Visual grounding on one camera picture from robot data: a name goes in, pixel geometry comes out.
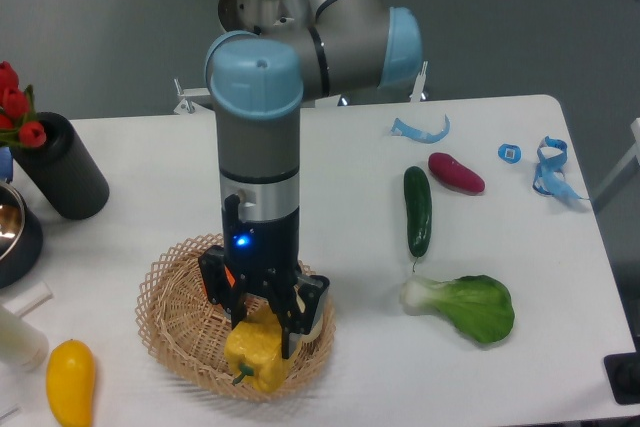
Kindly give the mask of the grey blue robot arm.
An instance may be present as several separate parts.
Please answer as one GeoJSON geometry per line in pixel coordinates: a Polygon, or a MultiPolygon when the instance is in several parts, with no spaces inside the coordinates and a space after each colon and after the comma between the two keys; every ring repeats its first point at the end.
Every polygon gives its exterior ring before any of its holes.
{"type": "Polygon", "coordinates": [[[384,0],[234,0],[204,80],[216,116],[224,243],[202,259],[210,302],[233,324],[267,301],[281,355],[320,321],[329,282],[298,264],[300,117],[305,102],[407,86],[422,65],[413,14],[384,0]]]}

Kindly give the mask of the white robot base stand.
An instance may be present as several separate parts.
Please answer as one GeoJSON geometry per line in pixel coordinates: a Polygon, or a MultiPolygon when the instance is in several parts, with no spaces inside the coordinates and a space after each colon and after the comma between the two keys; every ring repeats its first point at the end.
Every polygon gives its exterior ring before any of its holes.
{"type": "Polygon", "coordinates": [[[302,29],[293,17],[274,23],[269,33],[236,30],[216,39],[205,57],[205,85],[184,89],[175,84],[177,113],[212,110],[210,93],[216,48],[242,40],[286,43],[297,52],[304,81],[302,105],[347,105],[371,95],[385,102],[424,101],[428,62],[418,20],[405,7],[386,7],[382,0],[328,0],[320,16],[302,29]]]}

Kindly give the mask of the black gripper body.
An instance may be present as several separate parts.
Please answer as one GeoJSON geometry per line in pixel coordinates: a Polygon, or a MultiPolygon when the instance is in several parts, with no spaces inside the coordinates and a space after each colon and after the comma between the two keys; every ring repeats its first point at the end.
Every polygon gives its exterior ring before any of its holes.
{"type": "Polygon", "coordinates": [[[267,278],[294,284],[298,272],[299,212],[268,221],[240,219],[240,197],[229,195],[223,202],[224,258],[245,292],[267,299],[267,278]]]}

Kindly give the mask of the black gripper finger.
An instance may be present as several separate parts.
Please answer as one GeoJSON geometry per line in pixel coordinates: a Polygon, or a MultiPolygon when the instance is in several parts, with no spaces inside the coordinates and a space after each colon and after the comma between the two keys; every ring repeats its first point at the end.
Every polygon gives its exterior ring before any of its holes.
{"type": "Polygon", "coordinates": [[[296,272],[296,282],[267,278],[267,301],[281,327],[281,355],[290,359],[301,337],[321,320],[330,286],[327,277],[296,272]]]}
{"type": "Polygon", "coordinates": [[[230,319],[231,328],[235,329],[246,318],[246,292],[243,279],[237,280],[233,288],[227,282],[224,268],[224,248],[213,245],[199,258],[198,265],[207,300],[219,306],[230,319]]]}

